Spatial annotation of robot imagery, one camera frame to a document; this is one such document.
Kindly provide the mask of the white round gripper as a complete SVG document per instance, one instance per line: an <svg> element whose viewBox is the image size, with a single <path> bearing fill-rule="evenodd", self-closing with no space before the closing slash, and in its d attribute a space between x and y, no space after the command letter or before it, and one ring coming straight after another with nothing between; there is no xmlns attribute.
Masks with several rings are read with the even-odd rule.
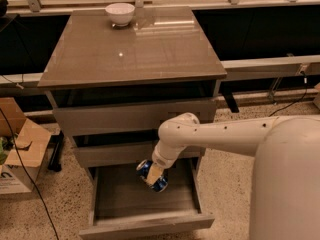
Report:
<svg viewBox="0 0 320 240"><path fill-rule="evenodd" d="M159 141L152 153L152 164L146 182L149 185L154 185L156 181L162 176L164 169L169 169L178 159L179 151L177 148L171 147L165 144L163 141Z"/></svg>

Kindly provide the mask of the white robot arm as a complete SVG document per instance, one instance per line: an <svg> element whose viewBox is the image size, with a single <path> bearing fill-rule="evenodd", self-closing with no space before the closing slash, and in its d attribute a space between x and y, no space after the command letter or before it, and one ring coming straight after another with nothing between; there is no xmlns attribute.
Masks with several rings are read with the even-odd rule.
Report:
<svg viewBox="0 0 320 240"><path fill-rule="evenodd" d="M184 113L161 124L152 186L189 146L255 158L250 240L320 240L320 116L274 116L202 124Z"/></svg>

